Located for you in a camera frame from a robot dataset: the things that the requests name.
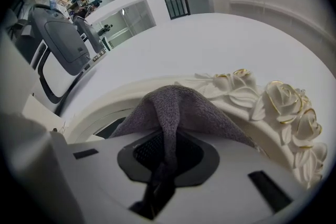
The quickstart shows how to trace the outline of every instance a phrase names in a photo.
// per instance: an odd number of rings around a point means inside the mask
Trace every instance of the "white curved counter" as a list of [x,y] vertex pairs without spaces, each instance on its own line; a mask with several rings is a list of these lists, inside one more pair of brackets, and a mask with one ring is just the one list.
[[153,27],[113,49],[74,88],[62,118],[124,84],[162,76],[252,70],[258,84],[280,80],[305,89],[323,126],[316,142],[335,154],[336,79],[303,44],[264,23],[227,14],[199,14]]

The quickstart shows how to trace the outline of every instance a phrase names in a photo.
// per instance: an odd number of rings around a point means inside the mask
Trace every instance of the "purple towel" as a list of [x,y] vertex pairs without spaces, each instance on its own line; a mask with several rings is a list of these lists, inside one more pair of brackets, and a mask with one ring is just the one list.
[[218,135],[256,147],[253,141],[219,108],[197,91],[184,86],[164,86],[147,94],[110,138],[161,127],[164,133],[165,167],[159,174],[177,169],[178,127]]

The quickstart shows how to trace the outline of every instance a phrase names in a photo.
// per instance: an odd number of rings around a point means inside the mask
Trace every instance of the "curved white ledge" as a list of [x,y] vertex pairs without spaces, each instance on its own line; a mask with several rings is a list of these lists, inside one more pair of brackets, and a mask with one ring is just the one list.
[[322,127],[305,91],[280,81],[261,88],[246,69],[233,74],[163,77],[124,85],[75,117],[64,132],[67,142],[85,142],[106,125],[130,114],[147,93],[170,84],[193,88],[208,98],[270,159],[291,170],[307,188],[321,179],[327,146],[313,141]]

